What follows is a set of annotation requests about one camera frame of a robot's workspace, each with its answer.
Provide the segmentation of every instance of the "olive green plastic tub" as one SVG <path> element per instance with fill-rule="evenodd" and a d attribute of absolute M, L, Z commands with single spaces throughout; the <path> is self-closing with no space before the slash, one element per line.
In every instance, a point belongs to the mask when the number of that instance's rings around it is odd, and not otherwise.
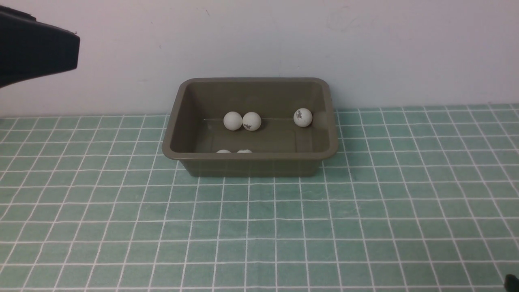
<path fill-rule="evenodd" d="M 293 121 L 299 108 L 313 113 L 306 128 Z M 223 117 L 231 111 L 258 113 L 261 127 L 227 130 Z M 337 148 L 330 89 L 317 78 L 190 79 L 179 88 L 162 143 L 166 157 L 202 177 L 312 176 Z"/>

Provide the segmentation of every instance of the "black corner object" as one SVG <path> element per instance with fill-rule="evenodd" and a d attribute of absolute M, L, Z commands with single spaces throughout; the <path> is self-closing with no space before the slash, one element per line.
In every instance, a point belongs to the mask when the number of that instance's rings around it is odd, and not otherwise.
<path fill-rule="evenodd" d="M 504 278 L 504 289 L 507 292 L 519 292 L 519 279 L 512 274 Z"/>
<path fill-rule="evenodd" d="M 79 36 L 0 6 L 0 88 L 77 68 Z"/>

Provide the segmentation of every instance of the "white wall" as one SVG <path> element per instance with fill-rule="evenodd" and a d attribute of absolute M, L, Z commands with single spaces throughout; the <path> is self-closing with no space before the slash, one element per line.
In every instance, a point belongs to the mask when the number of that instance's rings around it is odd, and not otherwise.
<path fill-rule="evenodd" d="M 0 116 L 168 112 L 192 77 L 314 76 L 336 107 L 519 101 L 517 0 L 0 0 L 81 37 Z"/>

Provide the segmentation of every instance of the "green grid tablecloth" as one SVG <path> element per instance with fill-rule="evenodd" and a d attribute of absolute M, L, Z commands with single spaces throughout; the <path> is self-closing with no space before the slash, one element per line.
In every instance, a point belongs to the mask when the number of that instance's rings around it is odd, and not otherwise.
<path fill-rule="evenodd" d="M 339 110 L 339 152 L 276 179 L 189 176 L 166 115 L 0 119 L 0 290 L 502 291 L 518 111 Z"/>

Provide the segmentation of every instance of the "table surface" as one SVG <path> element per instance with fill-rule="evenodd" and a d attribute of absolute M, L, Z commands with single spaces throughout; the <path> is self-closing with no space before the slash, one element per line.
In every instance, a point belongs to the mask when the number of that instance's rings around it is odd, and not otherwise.
<path fill-rule="evenodd" d="M 309 178 L 194 178 L 167 115 L 0 119 L 2 291 L 503 291 L 519 104 L 337 110 Z"/>

